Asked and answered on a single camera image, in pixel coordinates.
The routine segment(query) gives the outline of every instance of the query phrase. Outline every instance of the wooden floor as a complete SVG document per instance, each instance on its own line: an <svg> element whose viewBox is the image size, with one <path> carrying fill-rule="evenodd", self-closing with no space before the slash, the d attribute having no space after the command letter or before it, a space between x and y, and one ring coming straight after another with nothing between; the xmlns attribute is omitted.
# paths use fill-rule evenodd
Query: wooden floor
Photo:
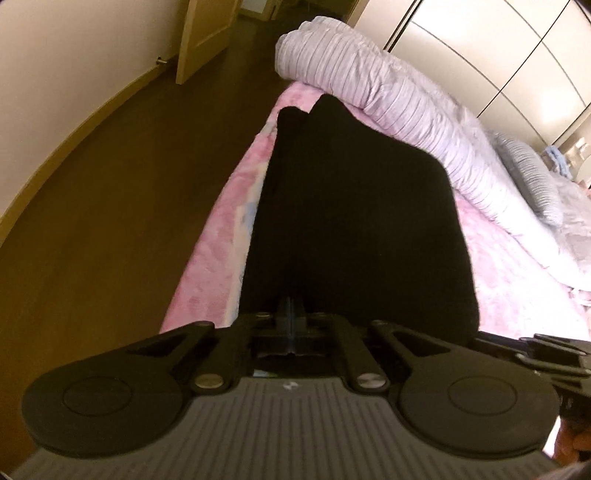
<svg viewBox="0 0 591 480"><path fill-rule="evenodd" d="M20 397L54 367L158 332L226 179L286 87L274 45L317 12L241 18L184 86L160 77L61 165L0 249L0 470L33 451Z"/></svg>

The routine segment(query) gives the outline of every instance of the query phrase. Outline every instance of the pink fleece blanket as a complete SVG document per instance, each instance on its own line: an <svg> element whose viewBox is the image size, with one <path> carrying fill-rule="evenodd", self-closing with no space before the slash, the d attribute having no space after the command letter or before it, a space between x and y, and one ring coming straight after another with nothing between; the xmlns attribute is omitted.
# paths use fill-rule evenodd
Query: pink fleece blanket
<svg viewBox="0 0 591 480"><path fill-rule="evenodd" d="M242 274L262 183L275 142L279 110L294 105L310 111L323 92L293 83L277 100L209 216L168 308L161 331L197 320L228 326L236 317ZM351 113L381 131L362 111ZM519 243L490 222L461 194L456 206L472 260L480 328L517 338L533 333L588 339L583 309ZM428 301L429 291L424 292Z"/></svg>

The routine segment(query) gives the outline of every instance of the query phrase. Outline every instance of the striped pillow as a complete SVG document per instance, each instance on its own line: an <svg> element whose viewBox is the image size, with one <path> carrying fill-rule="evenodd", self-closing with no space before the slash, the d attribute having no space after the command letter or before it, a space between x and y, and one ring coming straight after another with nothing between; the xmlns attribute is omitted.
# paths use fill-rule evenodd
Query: striped pillow
<svg viewBox="0 0 591 480"><path fill-rule="evenodd" d="M564 212L558 188L540 156L528 144L507 135L492 134L491 140L534 213L547 225L562 225Z"/></svg>

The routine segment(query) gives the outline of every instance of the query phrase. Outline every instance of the wooden door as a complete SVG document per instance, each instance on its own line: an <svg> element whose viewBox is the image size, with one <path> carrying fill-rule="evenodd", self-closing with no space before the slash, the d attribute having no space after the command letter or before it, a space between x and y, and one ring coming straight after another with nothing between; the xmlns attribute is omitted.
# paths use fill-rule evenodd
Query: wooden door
<svg viewBox="0 0 591 480"><path fill-rule="evenodd" d="M179 85L230 44L240 3L241 0L190 0L178 54Z"/></svg>

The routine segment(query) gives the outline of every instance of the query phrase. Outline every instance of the black fabric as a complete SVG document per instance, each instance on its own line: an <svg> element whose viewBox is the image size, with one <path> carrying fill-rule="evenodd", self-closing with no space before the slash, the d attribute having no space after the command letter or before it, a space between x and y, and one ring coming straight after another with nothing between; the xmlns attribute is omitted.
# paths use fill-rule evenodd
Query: black fabric
<svg viewBox="0 0 591 480"><path fill-rule="evenodd" d="M286 294L309 312L390 320L461 345L478 330L445 170L329 95L309 114L279 114L240 312L272 312Z"/></svg>

